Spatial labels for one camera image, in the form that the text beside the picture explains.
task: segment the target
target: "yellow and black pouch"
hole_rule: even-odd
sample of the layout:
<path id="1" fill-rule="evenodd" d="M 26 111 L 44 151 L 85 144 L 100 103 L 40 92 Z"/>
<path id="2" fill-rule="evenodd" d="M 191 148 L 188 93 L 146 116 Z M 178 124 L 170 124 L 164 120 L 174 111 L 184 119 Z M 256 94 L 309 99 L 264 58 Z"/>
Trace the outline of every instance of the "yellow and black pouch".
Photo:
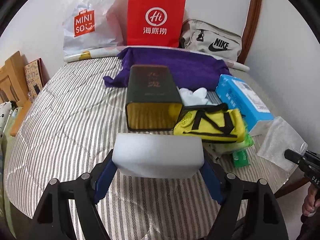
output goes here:
<path id="1" fill-rule="evenodd" d="M 199 136 L 204 142 L 243 142 L 246 132 L 239 109 L 226 103 L 189 111 L 173 130 L 174 135 Z"/>

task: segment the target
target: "striped bedsheet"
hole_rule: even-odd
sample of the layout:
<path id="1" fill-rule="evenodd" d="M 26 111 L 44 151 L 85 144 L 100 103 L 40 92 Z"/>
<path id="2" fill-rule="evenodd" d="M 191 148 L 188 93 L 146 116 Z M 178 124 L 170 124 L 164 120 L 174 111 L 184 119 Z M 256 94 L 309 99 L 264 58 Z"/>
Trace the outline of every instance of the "striped bedsheet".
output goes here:
<path id="1" fill-rule="evenodd" d="M 67 63 L 32 105 L 4 171 L 10 201 L 28 217 L 51 178 L 68 181 L 90 172 L 113 148 L 116 134 L 128 132 L 126 89 L 106 88 L 102 79 L 120 70 L 116 57 Z M 229 156 L 218 163 L 243 180 L 265 178 L 275 192 L 289 174 L 257 157 L 262 142 L 254 140 L 247 150 L 250 166 L 235 169 Z M 239 217 L 245 208 L 243 201 Z M 198 239 L 208 234 L 219 205 L 199 172 L 179 180 L 128 177 L 118 171 L 97 209 L 112 239 Z M 74 201 L 70 211 L 77 239 L 84 239 Z"/>

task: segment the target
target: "white foam block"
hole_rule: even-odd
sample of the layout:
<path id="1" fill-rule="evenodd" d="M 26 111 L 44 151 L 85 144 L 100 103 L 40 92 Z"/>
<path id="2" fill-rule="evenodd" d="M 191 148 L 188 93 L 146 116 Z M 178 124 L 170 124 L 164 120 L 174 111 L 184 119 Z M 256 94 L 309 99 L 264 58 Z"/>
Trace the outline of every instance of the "white foam block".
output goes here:
<path id="1" fill-rule="evenodd" d="M 112 161 L 128 176 L 182 179 L 202 167 L 204 154 L 199 137 L 118 133 Z"/>

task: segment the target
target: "human hand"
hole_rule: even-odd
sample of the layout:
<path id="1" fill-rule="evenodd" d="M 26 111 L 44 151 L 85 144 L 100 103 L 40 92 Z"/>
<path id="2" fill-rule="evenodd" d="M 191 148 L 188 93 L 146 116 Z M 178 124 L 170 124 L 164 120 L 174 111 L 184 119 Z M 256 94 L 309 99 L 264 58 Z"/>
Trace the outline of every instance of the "human hand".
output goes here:
<path id="1" fill-rule="evenodd" d="M 302 214 L 304 216 L 309 216 L 310 213 L 314 213 L 315 210 L 320 206 L 320 199 L 315 200 L 318 189 L 313 184 L 308 188 L 308 195 L 304 199 L 302 205 Z"/>

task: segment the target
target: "tissue box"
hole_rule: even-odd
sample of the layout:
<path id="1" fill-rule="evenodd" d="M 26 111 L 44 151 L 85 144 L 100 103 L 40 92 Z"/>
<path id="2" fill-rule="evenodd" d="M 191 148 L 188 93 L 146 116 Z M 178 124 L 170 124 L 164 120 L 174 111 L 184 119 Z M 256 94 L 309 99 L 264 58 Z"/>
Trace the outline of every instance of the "tissue box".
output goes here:
<path id="1" fill-rule="evenodd" d="M 258 95 L 239 78 L 222 74 L 216 93 L 223 103 L 227 103 L 229 109 L 240 110 L 251 136 L 264 133 L 270 120 L 274 119 Z"/>
<path id="2" fill-rule="evenodd" d="M 133 131 L 172 130 L 182 101 L 169 68 L 133 65 L 130 69 L 125 113 Z"/>

